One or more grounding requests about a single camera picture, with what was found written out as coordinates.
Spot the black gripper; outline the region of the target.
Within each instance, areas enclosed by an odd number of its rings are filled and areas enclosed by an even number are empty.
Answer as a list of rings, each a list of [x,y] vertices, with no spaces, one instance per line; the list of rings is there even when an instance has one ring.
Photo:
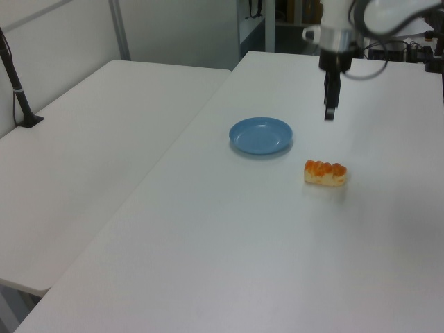
[[[318,66],[325,71],[324,120],[326,121],[334,120],[334,115],[339,104],[341,91],[339,72],[347,72],[351,68],[354,55],[354,51],[336,53],[325,49],[320,50]]]

